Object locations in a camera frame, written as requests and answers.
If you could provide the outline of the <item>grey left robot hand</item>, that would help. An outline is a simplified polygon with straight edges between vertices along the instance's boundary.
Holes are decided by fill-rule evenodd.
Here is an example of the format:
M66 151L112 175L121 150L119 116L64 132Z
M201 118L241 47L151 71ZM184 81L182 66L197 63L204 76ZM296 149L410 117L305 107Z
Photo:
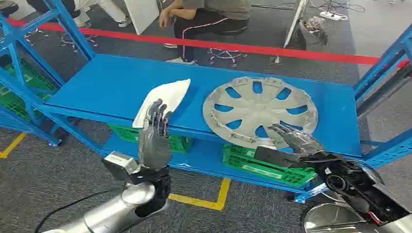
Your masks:
M169 117L167 104L163 100L154 101L146 111L143 128L138 137L138 156L142 166L159 170L172 158L169 146Z

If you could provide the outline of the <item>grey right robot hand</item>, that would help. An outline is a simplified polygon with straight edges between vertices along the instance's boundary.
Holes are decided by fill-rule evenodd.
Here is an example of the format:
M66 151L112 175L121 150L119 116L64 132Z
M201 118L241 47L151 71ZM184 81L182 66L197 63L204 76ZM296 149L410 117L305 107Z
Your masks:
M326 151L325 148L309 133L281 124L273 124L272 126L269 126L268 129L279 134L292 148L294 153L308 156Z

